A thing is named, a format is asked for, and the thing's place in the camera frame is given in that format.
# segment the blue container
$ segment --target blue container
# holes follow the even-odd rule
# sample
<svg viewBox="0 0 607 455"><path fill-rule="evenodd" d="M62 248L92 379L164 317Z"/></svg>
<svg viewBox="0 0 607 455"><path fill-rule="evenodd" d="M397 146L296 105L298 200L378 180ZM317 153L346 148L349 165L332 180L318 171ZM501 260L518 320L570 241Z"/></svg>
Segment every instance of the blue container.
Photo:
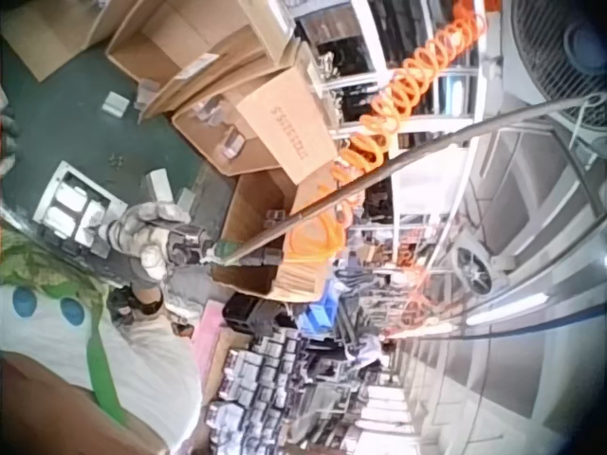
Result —
<svg viewBox="0 0 607 455"><path fill-rule="evenodd" d="M318 336L329 332L338 314L339 296L332 281L324 287L322 298L310 303L305 313L298 316L297 325L304 335Z"/></svg>

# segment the orange air hose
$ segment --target orange air hose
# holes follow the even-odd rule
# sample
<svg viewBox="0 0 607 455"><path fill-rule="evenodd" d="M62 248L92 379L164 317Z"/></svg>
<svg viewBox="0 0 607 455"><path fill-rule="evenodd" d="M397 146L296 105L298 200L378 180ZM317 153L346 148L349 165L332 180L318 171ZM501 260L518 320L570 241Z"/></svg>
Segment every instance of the orange air hose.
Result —
<svg viewBox="0 0 607 455"><path fill-rule="evenodd" d="M486 0L491 9L499 8L499 0ZM432 81L455 58L472 47L487 30L483 16L465 6L470 0L459 0L453 7L453 22L436 32L434 38L419 47L412 58L407 58L382 93L371 101L372 114L360 117L360 123L372 133L354 133L347 147L339 151L338 160L331 166L331 174L338 185L345 185L364 173L381 166L384 154L397 134L400 124L411 116ZM329 193L319 188L319 199ZM319 262L333 258L345 248L346 234L354 218L353 209L362 206L364 192L338 205L340 219L331 209L317 218L297 226L287 234L286 262ZM320 224L324 232L322 241L304 233L311 223Z"/></svg>

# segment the white shirt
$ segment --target white shirt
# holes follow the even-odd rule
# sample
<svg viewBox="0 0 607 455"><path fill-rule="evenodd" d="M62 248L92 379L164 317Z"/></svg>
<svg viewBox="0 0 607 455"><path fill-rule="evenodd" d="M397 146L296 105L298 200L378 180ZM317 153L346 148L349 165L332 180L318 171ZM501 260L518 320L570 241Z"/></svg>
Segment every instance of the white shirt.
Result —
<svg viewBox="0 0 607 455"><path fill-rule="evenodd" d="M35 293L33 314L20 316L15 291L14 286L0 286L0 349L26 355L69 384L92 390L86 363L88 310L83 307L83 321L74 325L60 300ZM202 405L200 375L188 339L176 337L164 317L136 322L121 333L107 311L100 334L122 407L171 451L177 450L193 432Z"/></svg>
<svg viewBox="0 0 607 455"><path fill-rule="evenodd" d="M365 334L359 338L362 347L359 349L359 353L356 356L349 354L346 350L346 356L348 360L357 361L359 369L371 365L376 360L380 360L382 357L381 342L379 337L375 335Z"/></svg>

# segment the blue dot pattern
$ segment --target blue dot pattern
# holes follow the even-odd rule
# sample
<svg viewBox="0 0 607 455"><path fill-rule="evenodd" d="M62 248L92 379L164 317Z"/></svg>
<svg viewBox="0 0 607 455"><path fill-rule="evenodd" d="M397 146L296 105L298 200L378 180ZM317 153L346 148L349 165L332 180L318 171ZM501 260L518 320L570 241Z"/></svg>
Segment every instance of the blue dot pattern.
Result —
<svg viewBox="0 0 607 455"><path fill-rule="evenodd" d="M37 306L36 294L28 287L19 286L12 292L12 307L21 318L31 318Z"/></svg>
<svg viewBox="0 0 607 455"><path fill-rule="evenodd" d="M61 299L61 312L67 322L75 327L78 327L84 322L84 309L83 306L74 299L64 298Z"/></svg>

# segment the gray pole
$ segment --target gray pole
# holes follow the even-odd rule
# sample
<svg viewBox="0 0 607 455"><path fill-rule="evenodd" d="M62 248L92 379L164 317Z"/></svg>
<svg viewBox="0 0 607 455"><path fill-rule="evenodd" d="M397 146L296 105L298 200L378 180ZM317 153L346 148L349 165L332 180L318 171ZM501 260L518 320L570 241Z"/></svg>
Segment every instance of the gray pole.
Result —
<svg viewBox="0 0 607 455"><path fill-rule="evenodd" d="M426 144L413 147L407 153L387 161L380 168L374 169L362 177L348 183L347 185L344 185L335 192L328 194L323 199L309 205L305 209L288 216L284 219L284 221L276 226L271 227L270 229L257 234L252 239L244 242L232 254L224 258L223 264L232 265L236 263L240 258L248 255L250 252L266 245L282 235L285 235L296 225L318 216L323 211L335 206L344 199L357 194L371 187L372 185L375 185L396 171L400 171L405 166L423 158L424 156L446 149L451 144L462 143L472 139L473 137L486 135L493 131L497 131L500 128L504 128L508 125L519 123L530 118L541 117L556 111L578 107L587 101L592 105L597 105L601 102L605 102L605 100L607 100L607 94L599 93L581 98L543 102L534 106L517 109L516 111L502 114L479 123L474 123L466 128L456 131L455 133L450 133L431 140Z"/></svg>

